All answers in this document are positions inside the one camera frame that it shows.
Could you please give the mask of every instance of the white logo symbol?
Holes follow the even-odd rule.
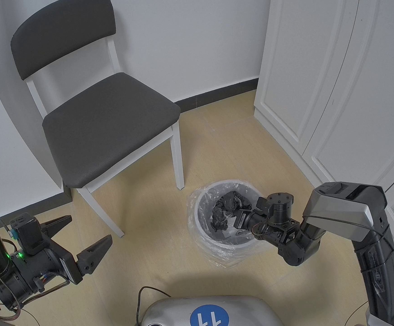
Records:
[[[201,314],[197,314],[198,318],[198,326],[207,326],[207,322],[203,323],[203,320],[201,319]],[[211,318],[212,318],[212,326],[218,326],[221,324],[221,320],[217,321],[215,318],[215,312],[211,312]]]

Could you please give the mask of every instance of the beige floor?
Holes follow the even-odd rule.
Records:
[[[91,276],[78,286],[27,306],[42,326],[135,324],[137,293],[151,285],[172,296],[246,294],[263,298],[288,325],[341,325],[366,301],[351,242],[325,234],[321,248],[291,267],[268,244],[268,251],[223,269],[207,261],[187,231],[186,197],[210,182],[238,178],[263,194],[295,196],[300,215],[312,190],[276,141],[254,119],[254,91],[188,111],[180,117],[185,188],[174,182],[170,144],[163,143],[114,177],[94,196],[125,231]],[[54,239],[74,255],[111,233],[78,193],[39,221],[71,214],[73,222]],[[144,311],[161,296],[146,291]],[[365,322],[365,309],[348,325]],[[36,323],[22,313],[18,325]]]

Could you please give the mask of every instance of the baseboard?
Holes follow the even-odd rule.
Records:
[[[63,186],[63,192],[56,194],[52,197],[41,200],[40,202],[28,205],[22,209],[15,210],[9,214],[6,214],[1,217],[1,219],[9,224],[10,220],[14,219],[16,216],[22,213],[29,213],[30,215],[38,215],[44,213],[45,211],[55,209],[61,205],[70,203],[72,201],[72,192],[69,187]]]
[[[189,111],[215,101],[229,98],[230,96],[248,92],[250,90],[255,90],[257,88],[258,80],[259,78],[249,79],[248,81],[217,88],[216,90],[210,90],[209,92],[194,95],[181,101],[177,101],[176,104],[179,105],[181,112]]]
[[[258,109],[254,109],[254,118],[259,121],[266,131],[270,133],[276,142],[278,142],[278,144],[285,150],[291,160],[303,172],[304,176],[310,181],[313,187],[318,187],[320,184],[322,184],[322,181],[315,174],[312,168],[310,168],[310,166],[305,162],[305,160],[303,160],[303,157]]]

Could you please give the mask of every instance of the trash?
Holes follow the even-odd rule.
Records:
[[[241,180],[224,180],[195,190],[188,196],[188,231],[205,256],[217,266],[231,268],[254,253],[268,249],[250,231],[233,227],[228,210],[253,209],[262,194]]]

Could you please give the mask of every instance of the chair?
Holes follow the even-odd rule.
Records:
[[[179,136],[180,108],[120,72],[112,36],[110,0],[59,0],[28,18],[15,32],[16,68],[40,111],[46,140],[68,187],[75,188],[119,236],[124,233],[92,192],[150,150],[170,139],[178,189],[184,187]],[[105,38],[114,74],[47,112],[32,74],[89,43]]]

